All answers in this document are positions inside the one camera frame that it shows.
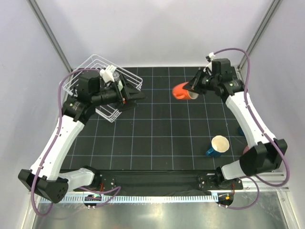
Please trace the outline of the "orange mug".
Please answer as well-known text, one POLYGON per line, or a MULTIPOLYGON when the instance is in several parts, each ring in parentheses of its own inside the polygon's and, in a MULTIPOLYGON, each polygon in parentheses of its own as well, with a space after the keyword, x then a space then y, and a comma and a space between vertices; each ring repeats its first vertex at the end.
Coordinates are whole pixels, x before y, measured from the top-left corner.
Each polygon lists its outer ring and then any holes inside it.
POLYGON ((190 92, 183 87, 187 85, 188 82, 181 83, 179 85, 176 85, 172 89, 172 95, 177 100, 195 100, 198 98, 199 94, 196 94, 194 92, 190 92))

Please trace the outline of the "clear faceted glass cup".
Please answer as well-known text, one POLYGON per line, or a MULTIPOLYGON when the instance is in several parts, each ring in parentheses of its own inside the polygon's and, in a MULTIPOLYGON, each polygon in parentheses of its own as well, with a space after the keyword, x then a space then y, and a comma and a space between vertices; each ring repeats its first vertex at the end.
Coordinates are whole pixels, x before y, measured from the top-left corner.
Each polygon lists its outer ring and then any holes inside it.
POLYGON ((112 76, 113 76, 115 82, 119 82, 120 81, 120 74, 118 72, 114 72, 112 74, 112 76))

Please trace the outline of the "dark navy glazed mug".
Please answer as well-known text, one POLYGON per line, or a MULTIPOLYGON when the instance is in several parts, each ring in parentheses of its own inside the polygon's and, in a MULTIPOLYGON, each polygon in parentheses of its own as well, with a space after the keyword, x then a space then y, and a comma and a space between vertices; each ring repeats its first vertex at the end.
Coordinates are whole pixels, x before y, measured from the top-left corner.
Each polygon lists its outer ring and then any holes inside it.
POLYGON ((237 131, 238 131, 239 135, 245 137, 245 134, 244 134, 243 130, 241 129, 241 127, 238 127, 237 131))

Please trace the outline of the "light green plastic cup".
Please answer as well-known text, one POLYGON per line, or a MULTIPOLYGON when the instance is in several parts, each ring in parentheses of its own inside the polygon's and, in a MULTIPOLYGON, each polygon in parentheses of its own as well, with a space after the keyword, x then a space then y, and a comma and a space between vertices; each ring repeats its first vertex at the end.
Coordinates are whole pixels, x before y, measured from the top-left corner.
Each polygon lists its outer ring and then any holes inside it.
POLYGON ((119 91, 121 91, 123 89, 123 84, 122 84, 121 80, 119 80, 119 82, 118 82, 118 88, 119 88, 119 91))

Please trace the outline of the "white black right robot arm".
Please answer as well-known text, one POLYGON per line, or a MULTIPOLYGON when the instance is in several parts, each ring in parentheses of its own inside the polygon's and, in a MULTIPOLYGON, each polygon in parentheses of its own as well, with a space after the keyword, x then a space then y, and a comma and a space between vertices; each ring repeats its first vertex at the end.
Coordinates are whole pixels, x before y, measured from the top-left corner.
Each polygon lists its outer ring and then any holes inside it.
POLYGON ((209 71, 200 69, 183 88, 196 94, 215 92, 233 113, 247 140, 249 150, 238 161, 222 166, 221 173, 215 176, 218 188, 226 189, 234 178, 270 172, 279 168, 281 163, 285 165, 286 178, 289 179, 290 169, 285 159, 287 143, 277 139, 266 127, 241 80, 233 79, 231 75, 211 75, 209 71))

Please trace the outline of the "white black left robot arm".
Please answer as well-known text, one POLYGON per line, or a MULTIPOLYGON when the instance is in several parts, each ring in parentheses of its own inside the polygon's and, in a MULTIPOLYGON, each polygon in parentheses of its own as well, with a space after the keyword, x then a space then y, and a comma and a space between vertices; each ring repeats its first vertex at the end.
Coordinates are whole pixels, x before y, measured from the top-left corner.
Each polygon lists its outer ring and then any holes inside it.
POLYGON ((117 77, 104 69, 80 69, 76 95, 59 104, 59 119, 43 152, 29 170, 23 169, 18 179, 32 193, 59 203, 67 192, 78 188, 96 191, 101 185, 99 170, 83 166, 61 173, 64 159, 78 134, 100 105, 115 104, 123 112, 134 108, 145 95, 122 75, 117 77))

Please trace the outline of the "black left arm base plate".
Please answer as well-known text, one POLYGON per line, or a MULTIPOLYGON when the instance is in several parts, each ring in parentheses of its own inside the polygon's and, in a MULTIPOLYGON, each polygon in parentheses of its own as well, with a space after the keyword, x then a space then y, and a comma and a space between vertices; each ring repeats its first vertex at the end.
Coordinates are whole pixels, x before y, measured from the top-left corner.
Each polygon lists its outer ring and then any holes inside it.
POLYGON ((116 179, 113 176, 101 175, 100 191, 105 192, 116 188, 116 179))

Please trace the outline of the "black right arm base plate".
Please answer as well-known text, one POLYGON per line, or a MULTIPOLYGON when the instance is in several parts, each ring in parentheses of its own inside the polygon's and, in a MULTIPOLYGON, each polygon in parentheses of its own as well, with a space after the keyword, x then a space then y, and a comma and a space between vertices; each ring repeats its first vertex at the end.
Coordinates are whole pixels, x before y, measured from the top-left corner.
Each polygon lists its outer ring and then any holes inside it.
POLYGON ((197 177, 197 179, 198 179, 199 189, 202 191, 210 191, 210 190, 218 189, 218 187, 216 186, 214 173, 201 174, 197 177))

